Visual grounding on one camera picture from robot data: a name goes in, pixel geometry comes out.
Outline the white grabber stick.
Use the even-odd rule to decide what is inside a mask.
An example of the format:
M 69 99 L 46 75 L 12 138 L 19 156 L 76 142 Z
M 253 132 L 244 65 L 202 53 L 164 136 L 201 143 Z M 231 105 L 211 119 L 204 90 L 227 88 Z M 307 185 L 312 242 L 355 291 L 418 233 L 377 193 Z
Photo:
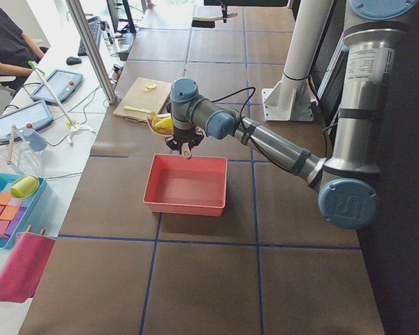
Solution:
M 38 67 L 38 64 L 35 61 L 29 61 L 29 65 L 33 69 L 33 71 L 37 74 L 37 76 L 39 76 L 41 84 L 44 84 L 47 90 L 52 94 L 52 97 L 53 99 L 55 99 L 57 106 L 60 107 L 61 111 L 64 113 L 64 116 L 67 118 L 69 122 L 69 134 L 67 135 L 67 141 L 70 144 L 70 146 L 71 147 L 73 146 L 72 137 L 80 131 L 90 131 L 91 133 L 95 135 L 96 131 L 91 126 L 77 123 L 76 121 L 73 121 L 70 118 L 67 110 L 65 109 L 63 104 L 59 101 L 59 99 L 57 98 L 57 95 L 55 94 L 55 92 L 53 92 L 52 88 L 47 83 L 46 78 L 45 78 L 45 73 Z

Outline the far teach pendant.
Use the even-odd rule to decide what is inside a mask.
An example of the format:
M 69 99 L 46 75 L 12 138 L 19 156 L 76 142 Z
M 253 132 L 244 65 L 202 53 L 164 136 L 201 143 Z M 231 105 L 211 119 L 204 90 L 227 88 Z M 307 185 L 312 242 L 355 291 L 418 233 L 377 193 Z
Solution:
M 68 100 L 75 90 L 81 85 L 83 74 L 67 70 L 54 70 L 46 77 L 46 81 L 61 103 Z M 56 105 L 52 94 L 44 84 L 40 84 L 30 95 L 33 101 L 45 101 L 48 105 Z

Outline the pink cloth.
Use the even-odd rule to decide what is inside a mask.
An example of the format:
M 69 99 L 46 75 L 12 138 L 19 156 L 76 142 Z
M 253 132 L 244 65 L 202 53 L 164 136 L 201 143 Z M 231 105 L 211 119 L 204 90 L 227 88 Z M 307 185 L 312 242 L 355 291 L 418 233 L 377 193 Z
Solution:
M 20 232 L 0 271 L 0 302 L 24 303 L 36 292 L 56 239 Z

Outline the black computer mouse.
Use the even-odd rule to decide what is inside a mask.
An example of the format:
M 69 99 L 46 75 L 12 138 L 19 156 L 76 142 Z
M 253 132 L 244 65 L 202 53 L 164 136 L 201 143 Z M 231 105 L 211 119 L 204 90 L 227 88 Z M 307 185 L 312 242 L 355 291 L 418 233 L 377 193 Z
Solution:
M 81 58 L 78 58 L 78 57 L 68 57 L 66 59 L 66 64 L 68 66 L 78 65 L 78 64 L 81 64 L 81 63 L 82 63 L 82 60 L 81 60 Z

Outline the light blue storage tray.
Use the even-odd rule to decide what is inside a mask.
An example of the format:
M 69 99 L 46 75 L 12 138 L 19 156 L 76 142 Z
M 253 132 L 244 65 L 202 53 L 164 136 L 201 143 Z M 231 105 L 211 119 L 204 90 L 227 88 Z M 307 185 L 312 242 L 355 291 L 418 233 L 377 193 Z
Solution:
M 36 190 L 26 198 L 14 198 L 10 189 L 22 177 L 0 173 L 0 249 L 11 249 L 19 232 L 31 227 L 32 232 L 43 227 L 42 209 L 47 182 L 39 178 Z

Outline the near teach pendant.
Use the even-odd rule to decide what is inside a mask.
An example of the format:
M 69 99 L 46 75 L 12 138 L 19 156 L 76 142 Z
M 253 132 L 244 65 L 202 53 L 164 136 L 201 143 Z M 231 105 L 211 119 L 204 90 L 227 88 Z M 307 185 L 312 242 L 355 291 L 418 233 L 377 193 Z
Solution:
M 0 116 L 0 142 L 9 141 L 11 126 L 23 129 L 31 124 L 37 131 L 53 121 L 53 116 L 45 101 L 33 102 L 25 107 L 13 110 Z

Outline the blue cup on rack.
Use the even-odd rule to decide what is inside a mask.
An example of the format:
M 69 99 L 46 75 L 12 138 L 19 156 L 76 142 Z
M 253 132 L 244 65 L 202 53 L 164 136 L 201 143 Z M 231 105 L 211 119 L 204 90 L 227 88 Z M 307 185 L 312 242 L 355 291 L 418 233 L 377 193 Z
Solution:
M 32 128 L 25 128 L 22 130 L 24 139 L 29 143 L 30 148 L 35 152 L 40 152 L 46 149 L 47 141 L 37 131 Z

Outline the yellow plastic cup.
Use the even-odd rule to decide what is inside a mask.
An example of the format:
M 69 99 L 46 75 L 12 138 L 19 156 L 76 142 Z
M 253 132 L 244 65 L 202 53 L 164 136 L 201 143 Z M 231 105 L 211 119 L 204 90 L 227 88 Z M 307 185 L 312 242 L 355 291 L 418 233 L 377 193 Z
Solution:
M 10 187 L 10 195 L 13 198 L 24 199 L 37 191 L 39 180 L 35 176 L 27 175 L 16 180 Z

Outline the pink plastic bin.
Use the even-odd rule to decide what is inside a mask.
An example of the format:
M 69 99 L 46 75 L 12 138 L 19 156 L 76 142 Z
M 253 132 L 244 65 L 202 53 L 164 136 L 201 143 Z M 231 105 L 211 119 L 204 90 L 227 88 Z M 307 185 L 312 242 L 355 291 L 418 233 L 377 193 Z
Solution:
M 156 154 L 143 202 L 152 212 L 220 216 L 226 206 L 228 160 L 224 157 Z

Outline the white mounting post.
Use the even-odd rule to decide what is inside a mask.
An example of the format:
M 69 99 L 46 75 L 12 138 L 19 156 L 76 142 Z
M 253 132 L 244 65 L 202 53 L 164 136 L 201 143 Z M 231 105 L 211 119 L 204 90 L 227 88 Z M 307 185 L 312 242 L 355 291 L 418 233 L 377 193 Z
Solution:
M 313 121 L 308 81 L 333 0 L 302 0 L 281 80 L 263 89 L 267 121 Z

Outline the wooden cutting board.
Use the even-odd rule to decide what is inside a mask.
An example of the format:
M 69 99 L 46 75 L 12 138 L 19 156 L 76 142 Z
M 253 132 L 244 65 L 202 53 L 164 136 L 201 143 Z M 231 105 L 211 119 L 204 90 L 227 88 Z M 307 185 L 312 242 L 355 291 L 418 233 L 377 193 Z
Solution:
M 156 90 L 152 92 L 144 92 L 142 90 L 142 86 L 147 82 L 157 83 Z M 139 77 L 122 98 L 113 114 L 116 117 L 145 121 L 148 114 L 124 110 L 124 106 L 127 105 L 136 108 L 145 108 L 158 114 L 163 110 L 165 104 L 168 102 L 171 85 L 172 84 L 170 82 Z

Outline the yellow toy corn cob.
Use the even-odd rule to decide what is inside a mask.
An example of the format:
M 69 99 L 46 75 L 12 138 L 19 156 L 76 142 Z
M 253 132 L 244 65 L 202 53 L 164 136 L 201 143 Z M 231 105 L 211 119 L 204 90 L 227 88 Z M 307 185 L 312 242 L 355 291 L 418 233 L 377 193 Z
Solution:
M 173 122 L 171 117 L 166 118 L 154 118 L 151 122 L 151 126 L 154 132 L 161 135 L 172 135 L 173 134 Z

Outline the wooden hand brush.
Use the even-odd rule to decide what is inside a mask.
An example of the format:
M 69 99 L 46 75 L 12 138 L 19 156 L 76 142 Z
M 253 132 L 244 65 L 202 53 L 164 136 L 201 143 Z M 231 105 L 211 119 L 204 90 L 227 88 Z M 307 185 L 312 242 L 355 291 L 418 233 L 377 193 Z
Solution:
M 216 26 L 216 22 L 222 21 L 226 23 L 229 19 L 237 17 L 237 13 L 229 13 L 226 16 L 213 16 L 213 17 L 197 17 L 194 16 L 191 21 L 191 26 L 193 28 L 208 28 L 213 29 Z

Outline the yellow lemon slice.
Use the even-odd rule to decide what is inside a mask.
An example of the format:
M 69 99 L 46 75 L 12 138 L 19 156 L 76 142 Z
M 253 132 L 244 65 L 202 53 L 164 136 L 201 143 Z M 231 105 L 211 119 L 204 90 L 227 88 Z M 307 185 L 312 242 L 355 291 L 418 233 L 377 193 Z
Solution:
M 157 88 L 157 83 L 155 82 L 147 82 L 146 84 L 142 86 L 142 90 L 144 92 L 152 92 L 156 90 L 156 88 Z

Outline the beige plastic dustpan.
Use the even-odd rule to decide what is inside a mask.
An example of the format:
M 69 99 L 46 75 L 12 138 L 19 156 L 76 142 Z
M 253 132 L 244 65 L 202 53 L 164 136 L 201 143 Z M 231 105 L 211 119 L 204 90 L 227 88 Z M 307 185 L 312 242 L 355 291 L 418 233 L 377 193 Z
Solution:
M 185 159 L 190 159 L 192 157 L 189 145 L 187 143 L 180 144 L 179 141 L 174 138 L 173 122 L 170 113 L 156 114 L 155 112 L 150 112 L 147 115 L 147 125 L 151 132 L 164 139 L 172 137 L 167 143 L 171 150 L 178 151 Z

